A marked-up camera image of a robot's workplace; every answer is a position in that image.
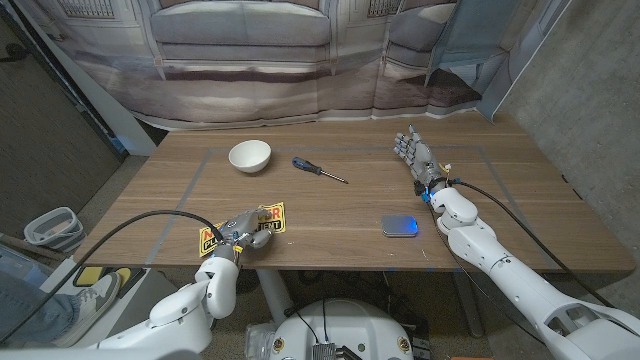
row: jeans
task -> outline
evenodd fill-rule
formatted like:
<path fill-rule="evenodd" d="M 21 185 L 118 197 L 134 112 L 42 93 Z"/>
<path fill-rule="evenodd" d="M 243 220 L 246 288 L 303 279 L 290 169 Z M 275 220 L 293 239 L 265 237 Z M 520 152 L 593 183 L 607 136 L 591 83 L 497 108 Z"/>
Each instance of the jeans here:
<path fill-rule="evenodd" d="M 0 271 L 0 336 L 9 332 L 45 296 L 34 285 Z M 80 303 L 75 296 L 56 294 L 9 341 L 51 342 L 75 324 L 79 312 Z"/>

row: couch cushion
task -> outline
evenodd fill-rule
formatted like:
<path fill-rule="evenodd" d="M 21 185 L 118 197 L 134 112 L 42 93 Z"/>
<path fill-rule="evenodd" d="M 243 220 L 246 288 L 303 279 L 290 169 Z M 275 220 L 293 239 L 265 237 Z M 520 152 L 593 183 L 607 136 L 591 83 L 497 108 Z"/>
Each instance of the couch cushion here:
<path fill-rule="evenodd" d="M 213 61 L 292 61 L 316 63 L 329 58 L 329 45 L 324 46 L 246 46 L 162 44 L 167 60 Z"/>
<path fill-rule="evenodd" d="M 434 5 L 440 5 L 440 4 L 455 3 L 455 2 L 456 0 L 405 0 L 404 7 L 402 9 L 404 11 L 407 11 L 409 9 L 414 9 L 417 7 L 434 6 Z"/>
<path fill-rule="evenodd" d="M 410 66 L 428 68 L 431 52 L 418 52 L 391 43 L 387 50 L 387 58 Z"/>
<path fill-rule="evenodd" d="M 174 5 L 197 1 L 197 0 L 159 0 L 160 7 L 166 9 Z M 213 1 L 233 1 L 233 0 L 213 0 Z M 273 2 L 289 2 L 292 4 L 298 4 L 312 9 L 320 10 L 320 0 L 254 0 L 254 1 L 273 1 Z"/>
<path fill-rule="evenodd" d="M 174 44 L 320 46 L 331 41 L 329 19 L 290 3 L 197 1 L 151 17 L 156 41 Z"/>
<path fill-rule="evenodd" d="M 389 40 L 415 51 L 431 51 L 455 4 L 415 8 L 394 16 L 389 28 Z"/>

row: white bowl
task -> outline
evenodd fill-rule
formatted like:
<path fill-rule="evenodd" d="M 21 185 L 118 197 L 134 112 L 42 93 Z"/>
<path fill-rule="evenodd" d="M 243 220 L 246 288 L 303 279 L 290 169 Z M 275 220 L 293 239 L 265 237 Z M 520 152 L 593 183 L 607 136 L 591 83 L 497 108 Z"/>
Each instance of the white bowl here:
<path fill-rule="evenodd" d="M 262 170 L 271 157 L 271 147 L 264 141 L 248 140 L 236 145 L 229 151 L 229 162 L 236 169 L 254 173 Z"/>

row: white basket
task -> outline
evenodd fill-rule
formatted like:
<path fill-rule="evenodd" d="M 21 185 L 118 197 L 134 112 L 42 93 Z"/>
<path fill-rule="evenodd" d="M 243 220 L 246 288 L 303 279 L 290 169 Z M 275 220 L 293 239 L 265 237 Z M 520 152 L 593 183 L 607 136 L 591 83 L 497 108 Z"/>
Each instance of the white basket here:
<path fill-rule="evenodd" d="M 24 237 L 32 245 L 69 252 L 80 246 L 86 234 L 76 214 L 68 207 L 61 207 L 25 226 Z"/>

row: printed backdrop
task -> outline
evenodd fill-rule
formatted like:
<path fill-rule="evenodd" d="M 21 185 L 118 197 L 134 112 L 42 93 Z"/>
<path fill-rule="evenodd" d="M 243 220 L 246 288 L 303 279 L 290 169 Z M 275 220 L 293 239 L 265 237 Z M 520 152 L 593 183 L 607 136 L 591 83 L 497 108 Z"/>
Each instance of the printed backdrop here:
<path fill-rule="evenodd" d="M 471 108 L 546 6 L 535 0 L 21 3 L 123 106 L 167 128 Z"/>

